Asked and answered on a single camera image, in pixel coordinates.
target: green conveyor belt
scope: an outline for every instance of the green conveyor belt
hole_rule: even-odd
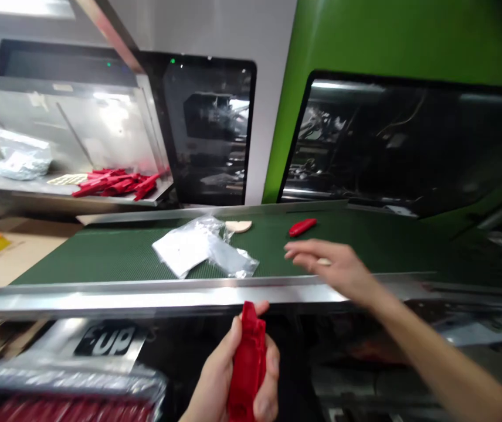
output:
[[[373,273],[439,271],[442,281],[484,283],[468,270],[446,239],[423,223],[392,214],[363,210],[288,212],[273,215],[240,215],[252,228],[234,234],[231,245],[245,249],[260,261],[255,277],[304,274],[284,260],[283,246],[289,228],[306,218],[317,225],[300,239],[315,237],[348,243]],[[12,284],[89,283],[94,281],[166,280],[175,278],[157,258],[151,244],[190,219],[91,224],[71,237]],[[202,263],[188,278],[223,277]]]

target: cardboard sheet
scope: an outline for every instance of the cardboard sheet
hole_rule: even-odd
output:
[[[53,223],[20,217],[0,220],[0,233],[11,242],[0,251],[0,287],[11,283],[81,228],[78,223]]]

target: red parts in tray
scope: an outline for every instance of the red parts in tray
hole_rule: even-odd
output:
[[[74,198],[81,198],[89,195],[116,196],[135,192],[134,201],[139,201],[156,188],[157,179],[164,173],[144,176],[139,173],[127,174],[124,169],[93,170],[87,174],[87,180],[79,184],[81,189],[72,195]]]
[[[316,224],[317,224],[316,219],[307,219],[299,223],[296,223],[294,226],[290,228],[288,233],[290,234],[290,237],[296,237],[301,235],[305,231],[310,230]]]
[[[120,397],[16,396],[1,406],[0,422],[146,422],[152,410],[150,403]]]
[[[266,370],[266,324],[257,317],[251,302],[243,304],[241,324],[241,343],[233,357],[232,383],[229,387],[229,422],[254,422],[253,401]]]

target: left hand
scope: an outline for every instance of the left hand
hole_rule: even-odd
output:
[[[267,301],[255,304],[257,315],[269,309]],[[241,342],[241,315],[234,317],[232,327],[218,347],[208,356],[191,402],[179,422],[228,422],[228,394],[232,382],[233,356]],[[266,373],[253,402],[257,422],[273,422],[279,413],[279,350],[265,335],[267,346]]]

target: wire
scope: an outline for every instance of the wire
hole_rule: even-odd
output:
[[[419,104],[417,104],[417,106],[415,107],[415,110],[413,111],[413,114],[411,116],[409,116],[409,118],[407,120],[404,120],[404,121],[401,121],[401,122],[397,122],[397,123],[390,123],[388,126],[386,126],[384,129],[382,129],[380,132],[378,132],[376,134],[376,137],[380,136],[380,134],[382,132],[384,132],[386,129],[388,128],[391,128],[393,126],[400,126],[402,124],[405,124],[407,123],[408,121],[410,121],[413,117],[415,117],[415,115],[418,113],[419,109],[421,108],[421,105],[423,104],[423,102],[425,101],[425,97],[427,96],[427,89],[425,89],[425,91],[423,91],[423,95],[421,96],[421,99],[419,100]]]

